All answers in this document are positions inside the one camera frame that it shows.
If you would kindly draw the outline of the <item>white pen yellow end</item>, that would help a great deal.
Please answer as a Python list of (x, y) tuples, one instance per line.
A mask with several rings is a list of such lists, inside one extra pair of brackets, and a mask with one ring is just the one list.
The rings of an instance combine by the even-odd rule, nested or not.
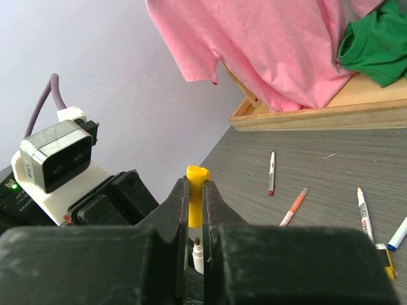
[(193, 245), (193, 264), (195, 270), (201, 275), (204, 274), (204, 248), (201, 239), (197, 236)]

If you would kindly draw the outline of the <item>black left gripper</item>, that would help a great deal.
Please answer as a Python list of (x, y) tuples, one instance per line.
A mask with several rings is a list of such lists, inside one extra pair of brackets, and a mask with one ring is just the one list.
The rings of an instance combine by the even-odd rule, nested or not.
[(134, 226), (159, 206), (136, 170), (108, 177), (73, 203), (68, 226)]

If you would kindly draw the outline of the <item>orange highlighter pen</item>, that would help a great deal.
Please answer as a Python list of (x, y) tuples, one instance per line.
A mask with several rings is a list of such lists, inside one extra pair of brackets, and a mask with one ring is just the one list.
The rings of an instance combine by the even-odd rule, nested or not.
[(286, 213), (286, 215), (284, 216), (284, 218), (280, 222), (280, 224), (279, 224), (280, 227), (284, 227), (284, 226), (287, 226), (289, 224), (289, 222), (293, 218), (294, 214), (296, 213), (297, 209), (300, 207), (301, 203), (305, 199), (305, 196), (307, 195), (307, 192), (308, 192), (307, 188), (304, 188), (301, 191), (301, 193), (298, 195), (298, 197), (296, 198), (296, 200), (294, 201), (294, 203), (292, 204), (292, 206), (290, 207), (290, 209), (288, 210), (288, 212)]

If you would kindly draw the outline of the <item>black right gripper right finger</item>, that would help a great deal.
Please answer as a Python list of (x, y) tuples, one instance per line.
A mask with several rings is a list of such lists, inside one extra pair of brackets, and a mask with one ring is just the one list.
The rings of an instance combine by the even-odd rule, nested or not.
[(202, 189), (204, 303), (223, 304), (224, 257), (221, 228), (249, 223), (229, 206), (215, 182), (207, 180)]

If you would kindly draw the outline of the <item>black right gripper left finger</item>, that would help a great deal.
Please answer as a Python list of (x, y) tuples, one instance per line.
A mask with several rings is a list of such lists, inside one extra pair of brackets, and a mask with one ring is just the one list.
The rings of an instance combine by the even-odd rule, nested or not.
[(188, 286), (188, 203), (186, 177), (136, 228), (146, 235), (141, 250), (142, 304), (184, 304)]

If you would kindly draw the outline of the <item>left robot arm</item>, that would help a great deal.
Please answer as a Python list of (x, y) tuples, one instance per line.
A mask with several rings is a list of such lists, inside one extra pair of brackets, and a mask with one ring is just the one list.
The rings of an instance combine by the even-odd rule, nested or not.
[[(108, 177), (67, 208), (67, 226), (134, 226), (159, 206), (135, 170)], [(1, 171), (1, 232), (18, 226), (56, 223), (14, 180), (11, 167)]]

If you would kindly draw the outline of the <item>yellow pen cap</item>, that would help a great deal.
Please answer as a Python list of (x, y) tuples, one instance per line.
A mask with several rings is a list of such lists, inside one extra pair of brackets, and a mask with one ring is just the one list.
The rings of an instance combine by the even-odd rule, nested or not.
[(189, 214), (190, 228), (199, 228), (202, 225), (202, 190), (205, 181), (210, 179), (210, 171), (200, 166), (188, 166), (186, 176), (189, 184)]

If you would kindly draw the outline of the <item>yellow black eraser cap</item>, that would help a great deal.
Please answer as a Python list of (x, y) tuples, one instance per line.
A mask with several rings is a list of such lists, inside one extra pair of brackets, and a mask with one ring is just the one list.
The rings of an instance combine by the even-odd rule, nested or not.
[(375, 245), (375, 247), (383, 262), (385, 271), (386, 271), (389, 279), (391, 281), (394, 281), (396, 279), (396, 274), (395, 274), (394, 264), (393, 264), (389, 249), (383, 243), (377, 243)]

